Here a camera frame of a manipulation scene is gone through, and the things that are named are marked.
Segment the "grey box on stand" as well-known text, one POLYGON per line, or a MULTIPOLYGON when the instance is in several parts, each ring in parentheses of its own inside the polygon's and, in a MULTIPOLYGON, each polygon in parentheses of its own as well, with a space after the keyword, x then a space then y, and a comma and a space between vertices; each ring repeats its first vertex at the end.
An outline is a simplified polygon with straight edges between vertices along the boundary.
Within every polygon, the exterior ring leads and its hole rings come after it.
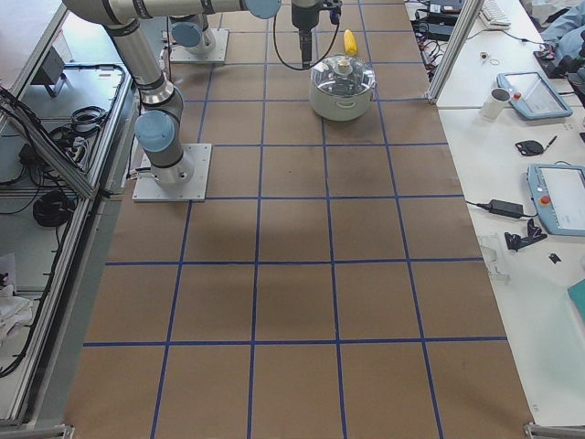
POLYGON ((48 95, 55 98, 59 95, 67 80, 64 68, 65 62, 62 57, 54 47, 51 47, 33 77, 31 84, 42 85, 48 92, 48 95))

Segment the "white cup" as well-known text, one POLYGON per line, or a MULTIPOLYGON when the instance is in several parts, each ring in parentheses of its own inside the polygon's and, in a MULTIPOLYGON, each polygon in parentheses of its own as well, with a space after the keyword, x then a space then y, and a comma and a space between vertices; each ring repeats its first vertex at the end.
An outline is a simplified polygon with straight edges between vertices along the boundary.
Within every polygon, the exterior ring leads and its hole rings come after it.
POLYGON ((488 121, 495 120, 501 111, 506 107, 511 98, 510 92, 504 88, 494 88, 490 91, 482 108, 480 115, 488 121))

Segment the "black computer mouse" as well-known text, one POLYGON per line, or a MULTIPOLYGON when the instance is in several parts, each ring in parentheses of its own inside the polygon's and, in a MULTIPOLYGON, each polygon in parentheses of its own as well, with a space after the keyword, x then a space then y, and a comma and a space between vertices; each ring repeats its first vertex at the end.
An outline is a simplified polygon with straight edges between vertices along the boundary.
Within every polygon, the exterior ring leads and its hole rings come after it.
POLYGON ((536 156, 544 153, 544 146, 535 140, 517 142, 515 147, 522 156, 536 156))

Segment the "black power adapter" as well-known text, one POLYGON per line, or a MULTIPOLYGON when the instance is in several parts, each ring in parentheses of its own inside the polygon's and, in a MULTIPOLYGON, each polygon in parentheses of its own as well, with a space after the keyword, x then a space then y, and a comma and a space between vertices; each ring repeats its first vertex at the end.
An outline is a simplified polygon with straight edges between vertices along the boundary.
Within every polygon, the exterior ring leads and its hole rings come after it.
POLYGON ((466 203, 479 209, 483 209, 490 214, 512 219, 535 218, 537 216, 526 214, 524 212, 524 206, 521 204, 503 201, 500 199, 491 199, 487 203, 475 203, 466 200, 466 203))

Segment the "pale green cooking pot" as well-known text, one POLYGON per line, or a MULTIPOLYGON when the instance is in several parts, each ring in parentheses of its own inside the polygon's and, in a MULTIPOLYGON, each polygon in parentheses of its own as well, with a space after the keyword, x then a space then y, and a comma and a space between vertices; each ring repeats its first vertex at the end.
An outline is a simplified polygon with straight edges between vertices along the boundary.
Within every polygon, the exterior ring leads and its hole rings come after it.
POLYGON ((317 90, 311 81, 309 101, 313 110, 326 120, 347 122, 362 116, 370 108, 374 90, 349 98, 335 97, 317 90))

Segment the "yellow corn cob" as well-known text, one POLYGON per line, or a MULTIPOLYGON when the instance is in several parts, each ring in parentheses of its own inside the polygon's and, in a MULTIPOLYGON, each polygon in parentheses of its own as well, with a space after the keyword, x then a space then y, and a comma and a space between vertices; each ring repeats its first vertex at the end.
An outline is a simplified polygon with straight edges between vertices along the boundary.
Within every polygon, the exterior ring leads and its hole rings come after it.
POLYGON ((344 52, 351 57, 354 57, 358 53, 356 37, 354 33, 346 29, 343 35, 343 43, 344 43, 344 52))

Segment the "upper teach pendant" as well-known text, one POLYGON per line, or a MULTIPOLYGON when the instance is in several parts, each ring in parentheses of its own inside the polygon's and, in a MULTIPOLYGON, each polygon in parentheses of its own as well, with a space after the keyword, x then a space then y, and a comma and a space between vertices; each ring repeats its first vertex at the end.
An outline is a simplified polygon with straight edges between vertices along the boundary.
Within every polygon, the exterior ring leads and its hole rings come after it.
POLYGON ((496 82, 510 92, 510 104, 527 120, 558 119, 572 115, 572 109, 539 71, 499 73, 496 82))

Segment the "clear plastic holder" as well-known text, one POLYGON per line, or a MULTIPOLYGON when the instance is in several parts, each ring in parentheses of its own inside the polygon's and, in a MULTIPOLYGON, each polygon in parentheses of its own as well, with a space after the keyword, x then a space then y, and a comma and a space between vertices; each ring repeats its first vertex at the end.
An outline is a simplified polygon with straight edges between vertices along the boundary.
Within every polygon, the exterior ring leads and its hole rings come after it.
POLYGON ((477 240, 490 280, 508 284, 510 273, 505 260, 505 249, 496 234, 479 234, 477 240))

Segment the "black bracket part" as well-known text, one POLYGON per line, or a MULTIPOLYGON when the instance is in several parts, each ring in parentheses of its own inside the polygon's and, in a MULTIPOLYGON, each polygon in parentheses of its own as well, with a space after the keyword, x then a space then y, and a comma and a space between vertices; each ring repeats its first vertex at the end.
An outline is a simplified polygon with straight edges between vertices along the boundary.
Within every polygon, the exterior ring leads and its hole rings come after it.
POLYGON ((530 219, 526 224, 526 236, 522 237, 519 234, 506 232, 505 244, 508 250, 518 252, 525 247, 543 241, 547 237, 547 234, 535 224, 535 221, 530 219))

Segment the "glass pot lid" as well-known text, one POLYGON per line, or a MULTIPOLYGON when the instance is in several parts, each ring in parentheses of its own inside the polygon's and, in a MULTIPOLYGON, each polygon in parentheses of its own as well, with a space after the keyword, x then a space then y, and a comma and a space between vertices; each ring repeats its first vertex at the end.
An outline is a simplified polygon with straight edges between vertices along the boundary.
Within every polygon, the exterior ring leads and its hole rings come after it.
POLYGON ((376 86, 374 70, 362 59, 335 55, 311 68, 311 81, 325 94, 349 98, 371 91, 376 86))

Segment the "teach pendant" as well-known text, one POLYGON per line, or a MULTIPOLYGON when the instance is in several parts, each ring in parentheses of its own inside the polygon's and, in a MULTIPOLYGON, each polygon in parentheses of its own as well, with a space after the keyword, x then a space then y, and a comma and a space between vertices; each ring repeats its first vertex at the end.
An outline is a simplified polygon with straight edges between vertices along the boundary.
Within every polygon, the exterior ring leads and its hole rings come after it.
POLYGON ((526 181, 537 216, 548 233, 584 236, 584 167, 530 165, 526 181))
POLYGON ((510 104, 527 120, 558 119, 572 115, 572 109, 539 71, 499 73, 496 82, 510 92, 510 104))

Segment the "aluminium frame post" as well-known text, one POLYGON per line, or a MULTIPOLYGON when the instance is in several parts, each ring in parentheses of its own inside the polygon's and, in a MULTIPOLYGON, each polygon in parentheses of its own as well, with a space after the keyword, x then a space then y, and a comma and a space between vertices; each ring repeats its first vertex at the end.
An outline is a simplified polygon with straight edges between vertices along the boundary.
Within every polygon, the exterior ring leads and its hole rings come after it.
POLYGON ((431 80, 426 93, 429 103, 435 104, 440 96, 447 80, 450 78, 456 60, 468 38, 476 18, 479 16, 483 0, 469 0, 463 5, 463 9, 455 24, 452 35, 448 41, 439 67, 431 80))

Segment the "lower teach pendant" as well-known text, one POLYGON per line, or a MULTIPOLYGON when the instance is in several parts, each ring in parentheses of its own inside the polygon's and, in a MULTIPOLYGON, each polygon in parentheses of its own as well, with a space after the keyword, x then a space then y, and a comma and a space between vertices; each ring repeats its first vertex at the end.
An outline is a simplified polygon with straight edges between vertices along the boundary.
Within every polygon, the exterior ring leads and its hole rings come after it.
POLYGON ((584 167, 530 165, 526 181, 537 216, 548 233, 584 236, 584 167))

